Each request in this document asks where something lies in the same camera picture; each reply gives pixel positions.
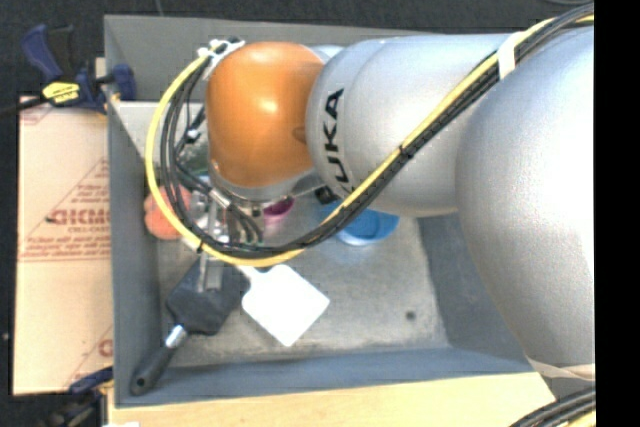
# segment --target cardboard sheet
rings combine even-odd
[[[20,118],[13,393],[64,391],[113,360],[107,120]]]

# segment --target white tag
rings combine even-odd
[[[238,267],[251,281],[244,310],[282,345],[291,347],[329,306],[329,298],[286,265],[267,272]]]

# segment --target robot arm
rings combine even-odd
[[[592,13],[542,24],[516,44],[498,34],[345,49],[246,45],[209,79],[212,186],[230,204],[266,208],[316,176],[346,198],[327,220],[338,228],[362,198],[404,216],[458,211],[487,290],[534,368],[562,383],[552,386],[556,395],[589,386],[594,30],[574,22]],[[547,37],[529,44],[540,34]],[[511,50],[506,60],[501,46]],[[247,248],[196,235],[205,250],[246,264]],[[261,265],[304,247],[299,239],[282,253],[263,248]]]

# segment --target yellow cable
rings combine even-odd
[[[189,228],[187,228],[182,222],[178,219],[178,217],[173,212],[173,209],[167,204],[162,194],[160,193],[160,189],[158,187],[158,182],[156,179],[155,169],[153,167],[153,150],[155,147],[156,134],[158,133],[158,127],[160,125],[160,120],[164,114],[165,109],[169,105],[171,98],[176,94],[178,89],[187,81],[187,79],[200,67],[207,56],[202,56],[194,61],[192,61],[189,66],[187,66],[171,83],[169,88],[162,95],[162,98],[158,102],[158,107],[153,113],[153,117],[151,118],[151,123],[149,125],[149,130],[147,132],[147,140],[144,148],[144,163],[145,163],[145,172],[147,174],[147,182],[149,183],[149,190],[153,198],[155,199],[158,208],[162,214],[167,218],[169,223],[191,244],[196,247],[201,247],[204,252],[207,254],[214,256],[224,262],[227,262],[231,265],[250,265],[253,267],[269,267],[272,265],[276,265],[278,263],[282,263],[286,260],[290,260],[291,258],[297,256],[302,252],[302,249],[296,251],[288,251],[286,253],[282,253],[279,255],[275,255],[272,257],[261,258],[261,259],[250,259],[250,258],[237,258],[234,256],[229,256],[219,251],[216,251],[212,247],[207,244],[201,245],[200,238],[194,234]]]
[[[596,427],[596,410],[589,411],[587,414],[569,422],[567,427]]]
[[[536,33],[542,27],[550,23],[552,20],[552,18],[544,20],[532,26],[528,30],[522,32],[515,44],[520,44],[521,42],[529,38],[532,34]],[[588,15],[582,18],[580,21],[589,20],[593,20],[593,15]],[[158,204],[160,211],[171,223],[171,225],[193,246],[200,247],[204,252],[211,256],[214,256],[215,258],[218,258],[231,265],[248,265],[252,267],[270,267],[272,265],[277,265],[287,260],[291,260],[292,258],[295,258],[300,253],[302,253],[304,249],[286,251],[278,255],[265,258],[239,258],[221,253],[220,251],[216,251],[209,245],[204,244],[197,235],[195,235],[184,224],[182,224],[182,222],[173,212],[172,208],[167,204],[163,196],[160,194],[155,170],[153,168],[153,150],[155,146],[156,134],[160,125],[160,120],[162,119],[162,115],[169,105],[171,98],[173,98],[173,96],[184,84],[184,82],[186,82],[189,76],[193,74],[197,70],[197,68],[204,63],[206,59],[206,56],[195,59],[175,78],[169,88],[162,95],[162,98],[158,103],[158,107],[153,114],[153,118],[151,119],[151,124],[149,126],[149,131],[147,132],[144,157],[147,181],[149,182],[149,189],[151,191],[151,194]],[[356,187],[355,190],[351,194],[349,194],[349,196],[347,196],[342,201],[342,203],[338,205],[338,207],[322,221],[321,224],[327,223],[336,215],[338,215],[338,213],[340,213],[343,208],[348,207],[354,201],[356,201],[363,194],[363,192],[380,177],[380,175],[389,167],[393,160],[401,153],[401,148],[405,148],[413,143],[420,136],[420,134],[424,132],[424,130],[427,129],[438,118],[438,116],[446,111],[464,93],[464,91],[471,87],[471,85],[473,85],[480,77],[482,77],[482,75],[484,75],[492,66],[494,66],[497,61],[498,57],[494,52],[478,66],[476,66],[471,71],[471,73],[469,73],[451,92],[449,92],[444,97],[444,99],[436,106],[436,108],[429,114],[429,116],[427,116],[424,121],[422,121],[422,123],[420,123],[409,134],[409,136],[402,142],[401,147],[396,148],[393,152],[391,152],[391,154],[358,187]]]

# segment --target blue cup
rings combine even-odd
[[[338,204],[326,205],[322,209],[323,215],[329,215]],[[339,231],[336,237],[350,246],[367,246],[386,239],[398,227],[399,222],[400,218],[397,215],[367,209]]]

